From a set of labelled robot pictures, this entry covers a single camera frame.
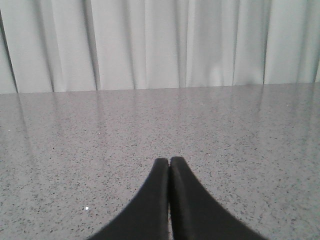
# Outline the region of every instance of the white curtain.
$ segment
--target white curtain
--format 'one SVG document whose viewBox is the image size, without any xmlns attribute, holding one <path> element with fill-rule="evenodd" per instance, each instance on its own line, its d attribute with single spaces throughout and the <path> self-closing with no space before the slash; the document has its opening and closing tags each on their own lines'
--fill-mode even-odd
<svg viewBox="0 0 320 240">
<path fill-rule="evenodd" d="M 0 0 L 0 93 L 320 81 L 320 0 Z"/>
</svg>

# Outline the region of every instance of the gray countertop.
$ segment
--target gray countertop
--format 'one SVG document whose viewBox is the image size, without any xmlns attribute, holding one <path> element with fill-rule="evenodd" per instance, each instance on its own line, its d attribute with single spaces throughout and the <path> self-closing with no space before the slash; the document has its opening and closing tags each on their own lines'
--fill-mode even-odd
<svg viewBox="0 0 320 240">
<path fill-rule="evenodd" d="M 320 239 L 320 83 L 2 94 L 0 239 L 84 240 L 172 156 L 267 238 Z"/>
</svg>

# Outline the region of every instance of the black object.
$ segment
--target black object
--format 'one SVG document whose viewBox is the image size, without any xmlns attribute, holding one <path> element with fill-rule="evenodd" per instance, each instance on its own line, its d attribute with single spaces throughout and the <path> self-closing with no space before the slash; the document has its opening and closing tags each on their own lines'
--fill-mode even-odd
<svg viewBox="0 0 320 240">
<path fill-rule="evenodd" d="M 170 213 L 175 240 L 265 239 L 220 206 L 183 157 L 171 158 L 170 165 Z"/>
<path fill-rule="evenodd" d="M 158 158 L 128 206 L 89 240 L 168 240 L 168 160 Z"/>
</svg>

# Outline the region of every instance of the speckled countertop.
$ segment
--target speckled countertop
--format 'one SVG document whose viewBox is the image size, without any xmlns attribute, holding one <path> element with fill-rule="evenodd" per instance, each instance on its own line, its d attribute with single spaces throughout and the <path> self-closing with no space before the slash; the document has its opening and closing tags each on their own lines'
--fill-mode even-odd
<svg viewBox="0 0 320 240">
<path fill-rule="evenodd" d="M 2 94 L 0 239 L 84 240 L 171 156 L 262 235 L 320 239 L 320 83 Z"/>
</svg>

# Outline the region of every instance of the granite surface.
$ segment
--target granite surface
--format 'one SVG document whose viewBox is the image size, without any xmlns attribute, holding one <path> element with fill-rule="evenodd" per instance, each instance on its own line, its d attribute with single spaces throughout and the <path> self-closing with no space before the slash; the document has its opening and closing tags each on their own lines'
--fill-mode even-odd
<svg viewBox="0 0 320 240">
<path fill-rule="evenodd" d="M 267 238 L 320 239 L 320 83 L 0 95 L 0 239 L 84 240 L 183 156 Z"/>
</svg>

